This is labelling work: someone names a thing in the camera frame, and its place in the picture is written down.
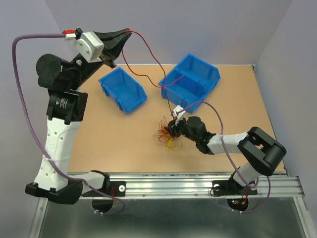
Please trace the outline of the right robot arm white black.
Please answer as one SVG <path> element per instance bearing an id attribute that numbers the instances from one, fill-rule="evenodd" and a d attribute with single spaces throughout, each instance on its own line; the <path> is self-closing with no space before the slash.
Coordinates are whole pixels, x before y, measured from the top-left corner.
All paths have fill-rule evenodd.
<path id="1" fill-rule="evenodd" d="M 259 176 L 271 176 L 285 157 L 286 148 L 259 127 L 234 135 L 210 133 L 199 117 L 174 119 L 165 127 L 172 138 L 184 136 L 203 154 L 242 154 L 247 163 L 235 168 L 228 180 L 213 184 L 214 196 L 241 195 Z"/>

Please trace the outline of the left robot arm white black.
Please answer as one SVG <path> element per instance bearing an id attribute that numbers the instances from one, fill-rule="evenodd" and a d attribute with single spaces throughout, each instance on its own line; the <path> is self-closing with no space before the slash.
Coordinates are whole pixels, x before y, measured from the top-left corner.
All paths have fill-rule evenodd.
<path id="1" fill-rule="evenodd" d="M 116 32 L 84 32 L 80 28 L 65 32 L 73 40 L 78 55 L 66 61 L 53 54 L 42 55 L 36 63 L 38 85 L 49 94 L 47 138 L 41 166 L 25 192 L 47 198 L 57 204 L 74 204 L 80 196 L 94 191 L 114 197 L 109 175 L 92 170 L 70 177 L 69 159 L 76 133 L 84 117 L 88 95 L 79 88 L 103 65 L 114 68 L 126 41 L 129 29 Z"/>

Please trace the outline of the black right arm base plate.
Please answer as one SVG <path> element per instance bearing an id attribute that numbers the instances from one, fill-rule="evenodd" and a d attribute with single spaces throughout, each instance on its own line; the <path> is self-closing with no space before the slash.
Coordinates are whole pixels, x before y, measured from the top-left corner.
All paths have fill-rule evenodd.
<path id="1" fill-rule="evenodd" d="M 210 189 L 210 195 L 214 197 L 257 194 L 257 190 L 252 190 L 247 186 L 241 186 L 235 181 L 231 180 L 214 180 Z"/>

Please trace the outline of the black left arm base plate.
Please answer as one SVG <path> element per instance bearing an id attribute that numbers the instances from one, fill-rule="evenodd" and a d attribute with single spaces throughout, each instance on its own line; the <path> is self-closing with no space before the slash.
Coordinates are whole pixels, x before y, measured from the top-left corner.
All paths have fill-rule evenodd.
<path id="1" fill-rule="evenodd" d="M 100 189 L 100 192 L 109 196 L 124 197 L 126 193 L 126 181 L 113 181 L 109 180 Z M 90 190 L 82 194 L 83 197 L 102 197 L 101 194 Z"/>

